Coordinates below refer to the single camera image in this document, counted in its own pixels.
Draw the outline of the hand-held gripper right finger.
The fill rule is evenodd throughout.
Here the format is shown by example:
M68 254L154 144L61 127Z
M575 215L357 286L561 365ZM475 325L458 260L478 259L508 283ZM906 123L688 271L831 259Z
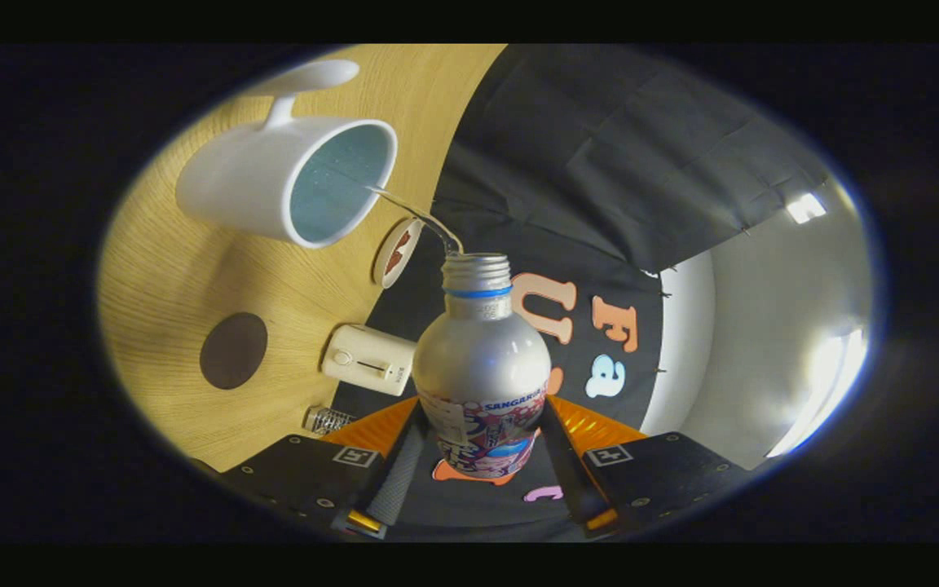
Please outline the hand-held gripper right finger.
M752 481L685 432L645 435L548 396L540 430L569 516L585 535L666 532Z

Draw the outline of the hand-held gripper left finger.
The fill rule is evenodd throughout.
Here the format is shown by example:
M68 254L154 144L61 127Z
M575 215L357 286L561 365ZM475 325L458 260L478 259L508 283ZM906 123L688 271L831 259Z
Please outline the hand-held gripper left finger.
M405 504L429 423L408 399L323 438L287 435L221 473L232 490L328 540L384 540Z

